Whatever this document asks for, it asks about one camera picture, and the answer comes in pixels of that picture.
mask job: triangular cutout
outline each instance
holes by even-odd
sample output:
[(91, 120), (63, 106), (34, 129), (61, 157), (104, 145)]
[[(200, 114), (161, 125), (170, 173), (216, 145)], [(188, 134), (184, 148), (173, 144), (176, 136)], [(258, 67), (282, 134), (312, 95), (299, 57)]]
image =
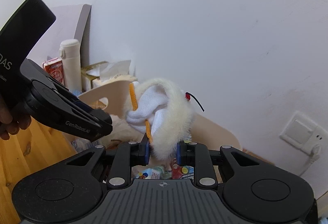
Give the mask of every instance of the triangular cutout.
[(86, 153), (85, 155), (80, 156), (80, 157), (68, 162), (67, 165), (79, 166), (79, 167), (85, 166), (89, 162), (89, 160), (92, 158), (93, 154), (94, 154), (94, 152)]
[(257, 166), (259, 163), (250, 160), (249, 158), (245, 157), (244, 155), (241, 155), (237, 152), (232, 152), (232, 156), (235, 158), (235, 160), (238, 162), (239, 166), (241, 167), (249, 167), (249, 166)]

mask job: orange strap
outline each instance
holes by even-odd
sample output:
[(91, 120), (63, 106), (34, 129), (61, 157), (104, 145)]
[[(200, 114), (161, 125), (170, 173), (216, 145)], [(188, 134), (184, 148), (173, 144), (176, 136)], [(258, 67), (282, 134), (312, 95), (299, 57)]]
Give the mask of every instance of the orange strap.
[[(130, 83), (129, 91), (130, 91), (130, 97), (131, 97), (131, 103), (132, 103), (133, 110), (137, 110), (138, 103), (137, 103), (136, 93), (134, 92), (133, 83)], [(150, 132), (150, 123), (149, 123), (148, 120), (145, 120), (145, 123), (146, 123), (146, 135), (149, 139), (149, 142), (152, 143), (153, 142), (153, 137), (151, 136), (151, 132)]]

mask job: red carton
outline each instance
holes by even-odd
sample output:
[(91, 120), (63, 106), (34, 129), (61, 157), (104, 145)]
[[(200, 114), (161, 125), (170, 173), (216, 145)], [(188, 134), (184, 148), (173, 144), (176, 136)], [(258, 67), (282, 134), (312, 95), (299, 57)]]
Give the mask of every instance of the red carton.
[(43, 69), (50, 74), (50, 76), (56, 79), (61, 84), (64, 83), (64, 70), (63, 70), (63, 62), (60, 58), (53, 58), (47, 60), (42, 64)]

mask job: wood grain surface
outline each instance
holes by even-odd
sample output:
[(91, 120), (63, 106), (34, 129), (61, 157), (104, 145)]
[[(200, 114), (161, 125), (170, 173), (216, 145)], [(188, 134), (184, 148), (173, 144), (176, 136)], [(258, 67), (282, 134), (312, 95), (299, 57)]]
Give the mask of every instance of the wood grain surface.
[(11, 201), (18, 181), (75, 154), (61, 132), (34, 119), (27, 130), (7, 141), (0, 139), (0, 224), (20, 222)]

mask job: silver screw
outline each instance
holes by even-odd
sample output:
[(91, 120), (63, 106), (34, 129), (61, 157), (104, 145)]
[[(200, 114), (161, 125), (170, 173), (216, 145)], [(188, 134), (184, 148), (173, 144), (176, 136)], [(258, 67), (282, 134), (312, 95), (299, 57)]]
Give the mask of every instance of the silver screw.
[(122, 185), (123, 183), (125, 183), (125, 180), (120, 177), (115, 177), (115, 178), (111, 178), (108, 182), (111, 185), (117, 186), (117, 185)]
[(201, 185), (210, 186), (210, 185), (213, 185), (215, 183), (215, 180), (212, 179), (212, 178), (201, 178), (199, 180), (199, 183)]

